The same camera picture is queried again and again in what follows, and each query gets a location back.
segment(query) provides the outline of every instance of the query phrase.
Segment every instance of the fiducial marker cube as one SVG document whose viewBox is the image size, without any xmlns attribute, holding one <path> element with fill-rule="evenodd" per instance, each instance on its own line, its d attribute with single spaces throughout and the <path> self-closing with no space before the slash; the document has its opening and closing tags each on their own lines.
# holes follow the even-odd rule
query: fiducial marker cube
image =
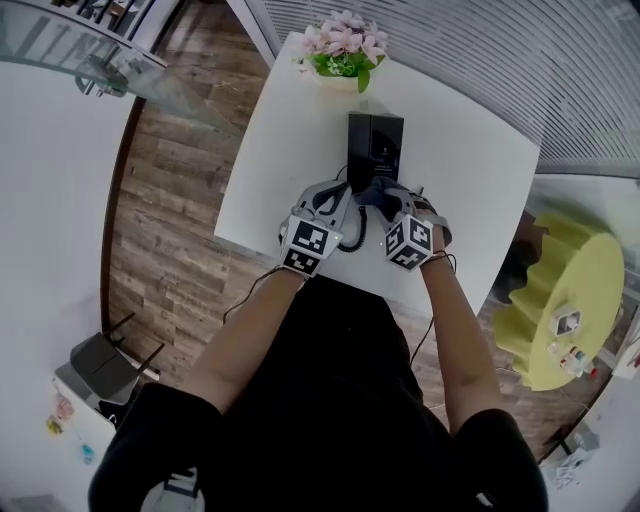
<svg viewBox="0 0 640 512">
<path fill-rule="evenodd" d="M 405 215 L 385 237 L 387 260 L 411 272 L 433 255 L 433 224 Z"/>
<path fill-rule="evenodd" d="M 280 265 L 306 277 L 318 273 L 322 262 L 338 247 L 342 234 L 290 215 L 282 235 Z"/>
</svg>

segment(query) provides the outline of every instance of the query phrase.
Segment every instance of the black box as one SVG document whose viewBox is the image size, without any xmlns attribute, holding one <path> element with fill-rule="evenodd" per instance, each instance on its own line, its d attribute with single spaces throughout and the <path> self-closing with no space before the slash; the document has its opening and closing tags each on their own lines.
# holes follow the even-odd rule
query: black box
<svg viewBox="0 0 640 512">
<path fill-rule="evenodd" d="M 393 114 L 349 112 L 347 181 L 362 192 L 374 176 L 398 181 L 404 119 Z"/>
</svg>

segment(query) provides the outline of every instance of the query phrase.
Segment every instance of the wooden floor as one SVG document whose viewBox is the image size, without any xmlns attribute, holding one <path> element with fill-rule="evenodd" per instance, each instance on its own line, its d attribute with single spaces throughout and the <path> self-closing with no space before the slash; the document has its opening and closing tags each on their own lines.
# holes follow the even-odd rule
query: wooden floor
<svg viewBox="0 0 640 512">
<path fill-rule="evenodd" d="M 268 68 L 226 3 L 193 2 L 167 35 L 160 56 L 183 80 L 244 129 Z M 222 325 L 222 314 L 274 261 L 213 236 L 238 144 L 200 123 L 147 105 L 140 119 L 118 198 L 110 275 L 112 322 L 135 311 L 123 328 L 126 351 L 139 359 L 159 343 L 154 362 L 162 381 L 175 385 Z M 428 318 L 391 304 L 413 349 Z M 480 312 L 496 365 L 510 355 L 495 348 L 488 300 Z M 533 393 L 519 377 L 500 370 L 502 391 L 536 456 L 561 425 L 573 422 L 608 372 L 563 391 Z M 416 357 L 414 371 L 425 404 L 446 421 L 437 351 L 432 339 Z"/>
</svg>

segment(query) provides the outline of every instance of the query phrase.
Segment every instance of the flower pot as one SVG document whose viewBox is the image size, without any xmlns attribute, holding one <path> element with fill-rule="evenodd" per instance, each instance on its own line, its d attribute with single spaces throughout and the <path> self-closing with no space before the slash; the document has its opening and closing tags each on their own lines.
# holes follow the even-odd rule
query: flower pot
<svg viewBox="0 0 640 512">
<path fill-rule="evenodd" d="M 358 77 L 320 76 L 315 77 L 317 84 L 326 89 L 349 93 L 358 93 Z"/>
</svg>

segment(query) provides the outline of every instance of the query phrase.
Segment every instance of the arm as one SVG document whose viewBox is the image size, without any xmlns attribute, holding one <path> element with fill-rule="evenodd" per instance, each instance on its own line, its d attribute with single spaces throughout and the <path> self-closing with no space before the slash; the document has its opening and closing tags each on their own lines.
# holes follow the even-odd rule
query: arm
<svg viewBox="0 0 640 512">
<path fill-rule="evenodd" d="M 180 389 L 225 413 L 262 363 L 304 279 L 278 270 L 213 337 Z"/>
<path fill-rule="evenodd" d="M 434 246 L 444 248 L 440 227 L 434 229 Z M 427 262 L 420 270 L 431 298 L 447 417 L 456 434 L 475 413 L 502 408 L 500 385 L 487 341 L 447 260 Z"/>
</svg>

